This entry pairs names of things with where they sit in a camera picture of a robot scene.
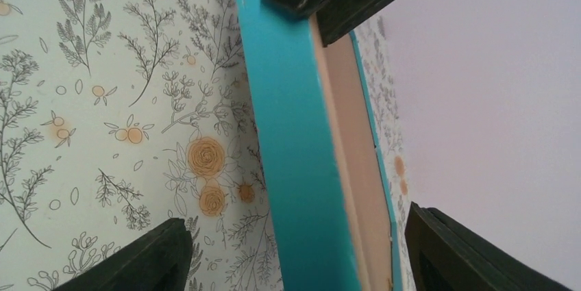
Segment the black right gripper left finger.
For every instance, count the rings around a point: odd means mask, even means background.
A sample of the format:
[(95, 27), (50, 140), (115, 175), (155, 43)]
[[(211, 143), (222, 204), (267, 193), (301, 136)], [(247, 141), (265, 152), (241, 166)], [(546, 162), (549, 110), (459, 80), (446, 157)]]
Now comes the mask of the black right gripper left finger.
[(170, 218), (57, 290), (183, 290), (193, 239), (183, 218)]

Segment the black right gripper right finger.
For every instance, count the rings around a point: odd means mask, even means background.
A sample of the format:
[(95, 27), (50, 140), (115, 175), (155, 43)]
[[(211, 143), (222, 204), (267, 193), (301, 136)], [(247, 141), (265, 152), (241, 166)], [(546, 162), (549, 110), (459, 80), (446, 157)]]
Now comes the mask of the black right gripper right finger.
[(435, 207), (411, 203), (405, 230), (418, 290), (566, 290)]

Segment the wooden picture frame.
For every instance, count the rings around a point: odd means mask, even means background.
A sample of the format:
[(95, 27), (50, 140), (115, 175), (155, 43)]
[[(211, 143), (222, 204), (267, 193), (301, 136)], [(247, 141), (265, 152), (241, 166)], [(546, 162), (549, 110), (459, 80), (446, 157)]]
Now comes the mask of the wooden picture frame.
[(401, 290), (394, 210), (354, 34), (236, 0), (286, 290)]

